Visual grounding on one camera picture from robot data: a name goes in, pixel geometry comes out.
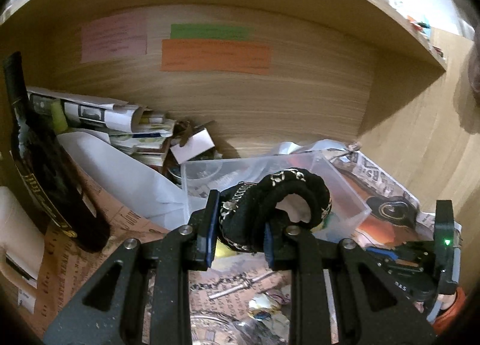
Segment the black headband with chain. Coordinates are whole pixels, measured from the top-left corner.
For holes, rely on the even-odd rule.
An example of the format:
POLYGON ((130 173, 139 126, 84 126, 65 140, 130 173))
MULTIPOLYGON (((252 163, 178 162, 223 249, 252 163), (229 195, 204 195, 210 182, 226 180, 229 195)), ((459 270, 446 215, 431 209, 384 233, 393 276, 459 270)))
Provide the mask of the black headband with chain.
POLYGON ((236 252, 263 252, 266 226, 290 223, 287 212, 278 208, 289 195, 308 205, 310 218, 300 223, 302 229, 321 225, 331 212, 332 198, 322 177, 304 168, 286 168, 220 193, 219 240, 236 252))

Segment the orange jacket sleeve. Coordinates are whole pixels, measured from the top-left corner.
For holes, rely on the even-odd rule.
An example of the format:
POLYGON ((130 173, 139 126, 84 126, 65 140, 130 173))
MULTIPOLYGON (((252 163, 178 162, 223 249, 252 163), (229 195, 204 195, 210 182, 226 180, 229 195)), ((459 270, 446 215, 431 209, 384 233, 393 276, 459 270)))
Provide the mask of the orange jacket sleeve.
POLYGON ((454 295, 441 295, 439 314, 433 322, 433 330, 441 335, 456 319, 465 305, 466 295, 461 286, 456 288, 454 295))

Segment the car print newspaper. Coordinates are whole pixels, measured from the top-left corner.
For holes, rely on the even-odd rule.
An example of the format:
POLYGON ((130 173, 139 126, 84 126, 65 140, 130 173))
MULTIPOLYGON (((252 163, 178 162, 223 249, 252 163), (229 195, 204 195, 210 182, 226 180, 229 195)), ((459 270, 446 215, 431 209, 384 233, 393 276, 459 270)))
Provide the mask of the car print newspaper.
POLYGON ((406 242, 433 239, 435 215, 423 213, 418 199, 360 149, 360 143, 323 139, 306 146, 283 142, 270 153, 320 151, 329 160, 369 208, 369 215, 353 234, 360 246, 392 249, 406 242))

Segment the white paper sheet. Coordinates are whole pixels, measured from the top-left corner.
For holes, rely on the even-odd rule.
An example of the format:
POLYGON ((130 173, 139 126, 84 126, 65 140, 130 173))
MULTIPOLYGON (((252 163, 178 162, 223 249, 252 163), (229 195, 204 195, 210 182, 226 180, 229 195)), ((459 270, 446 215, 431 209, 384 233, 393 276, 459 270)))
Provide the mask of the white paper sheet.
POLYGON ((188 198, 162 174, 93 135, 65 133, 58 141, 101 188, 157 225, 175 229, 186 224, 191 213, 206 207, 206 199, 188 198))

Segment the dark wine bottle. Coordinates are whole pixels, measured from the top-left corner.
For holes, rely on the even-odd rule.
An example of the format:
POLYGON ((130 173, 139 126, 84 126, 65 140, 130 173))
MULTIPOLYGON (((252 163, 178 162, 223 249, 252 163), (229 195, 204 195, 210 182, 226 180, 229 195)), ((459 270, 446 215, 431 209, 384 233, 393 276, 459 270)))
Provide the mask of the dark wine bottle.
POLYGON ((79 248, 90 253, 102 251, 110 226, 84 190, 55 132, 30 104, 20 52, 4 60, 3 73, 13 124, 10 153, 24 184, 79 248))

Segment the clear plastic storage bin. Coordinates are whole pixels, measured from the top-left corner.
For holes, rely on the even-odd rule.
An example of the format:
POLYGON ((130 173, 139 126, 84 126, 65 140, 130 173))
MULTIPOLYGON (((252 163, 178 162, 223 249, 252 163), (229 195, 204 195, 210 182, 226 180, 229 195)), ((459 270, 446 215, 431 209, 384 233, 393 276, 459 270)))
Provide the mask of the clear plastic storage bin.
POLYGON ((252 230, 284 219, 316 238, 338 242, 351 237, 368 217, 368 205, 323 155, 189 161, 181 166, 184 217, 205 209, 208 196, 220 196, 219 235, 250 243, 252 230))

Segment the stack of magazines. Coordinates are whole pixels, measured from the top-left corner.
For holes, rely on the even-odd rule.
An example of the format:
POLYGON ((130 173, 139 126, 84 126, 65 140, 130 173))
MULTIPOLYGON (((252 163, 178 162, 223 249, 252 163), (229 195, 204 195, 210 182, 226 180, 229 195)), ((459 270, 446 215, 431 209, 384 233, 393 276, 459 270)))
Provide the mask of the stack of magazines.
POLYGON ((165 113, 115 98, 27 88, 34 111, 59 133, 81 131, 112 145, 144 165, 161 169, 176 121, 165 113))

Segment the small white box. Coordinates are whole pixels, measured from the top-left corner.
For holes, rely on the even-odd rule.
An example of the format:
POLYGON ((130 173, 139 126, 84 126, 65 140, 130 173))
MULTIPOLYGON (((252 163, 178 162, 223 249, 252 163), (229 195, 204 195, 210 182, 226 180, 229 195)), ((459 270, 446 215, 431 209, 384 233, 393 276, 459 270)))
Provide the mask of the small white box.
POLYGON ((172 146, 170 150, 176 162, 181 165, 214 147, 215 144, 208 133, 208 130, 202 129, 198 133, 192 135, 185 145, 182 146, 178 143, 172 146))

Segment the pink paper note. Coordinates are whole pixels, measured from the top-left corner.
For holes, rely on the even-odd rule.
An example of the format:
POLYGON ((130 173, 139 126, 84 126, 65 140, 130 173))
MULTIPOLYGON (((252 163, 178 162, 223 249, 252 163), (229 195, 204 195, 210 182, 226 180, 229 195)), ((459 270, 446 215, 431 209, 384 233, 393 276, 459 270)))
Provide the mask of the pink paper note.
POLYGON ((146 15, 123 12, 81 27, 81 63, 144 56, 147 52, 146 15))

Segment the orange paper note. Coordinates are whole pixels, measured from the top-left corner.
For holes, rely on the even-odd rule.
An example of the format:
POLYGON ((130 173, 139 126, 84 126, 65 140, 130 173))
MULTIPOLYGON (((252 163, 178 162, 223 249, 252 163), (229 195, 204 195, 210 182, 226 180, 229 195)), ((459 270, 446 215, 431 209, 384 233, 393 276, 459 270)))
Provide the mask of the orange paper note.
POLYGON ((269 46, 258 42, 215 39, 162 41, 160 69, 165 72, 231 72, 268 75, 269 46))

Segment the green paper note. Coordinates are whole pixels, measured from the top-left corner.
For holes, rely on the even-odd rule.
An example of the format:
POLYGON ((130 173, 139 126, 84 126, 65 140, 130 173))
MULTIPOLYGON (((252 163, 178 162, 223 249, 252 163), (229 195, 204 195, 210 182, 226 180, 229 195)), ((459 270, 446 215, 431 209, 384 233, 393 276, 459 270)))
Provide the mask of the green paper note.
POLYGON ((219 24, 171 24, 170 38, 248 41, 251 30, 242 26, 219 24))

